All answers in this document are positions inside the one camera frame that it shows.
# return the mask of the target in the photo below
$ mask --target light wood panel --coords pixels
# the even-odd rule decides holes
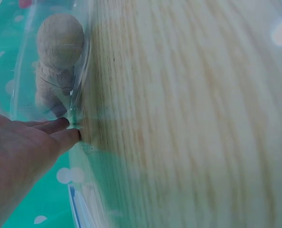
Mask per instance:
[[[92,149],[71,160],[98,184],[98,221],[282,228],[281,22],[282,0],[95,2]]]

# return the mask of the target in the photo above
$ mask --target teddy bear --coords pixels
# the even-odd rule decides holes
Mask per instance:
[[[39,61],[35,64],[37,108],[64,116],[74,88],[74,65],[84,47],[84,32],[79,21],[67,13],[46,18],[37,34]]]

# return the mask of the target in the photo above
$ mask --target plush toy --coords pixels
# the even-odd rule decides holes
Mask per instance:
[[[52,111],[57,118],[67,112],[83,46],[83,28],[70,14],[52,15],[40,26],[35,104],[42,112]]]

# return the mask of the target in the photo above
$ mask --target hand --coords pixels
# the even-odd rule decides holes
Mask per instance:
[[[0,226],[57,158],[80,140],[65,118],[11,121],[0,115]]]

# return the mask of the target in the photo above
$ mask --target wooden surface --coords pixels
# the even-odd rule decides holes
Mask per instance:
[[[98,227],[282,228],[280,23],[282,0],[95,1],[71,161]]]

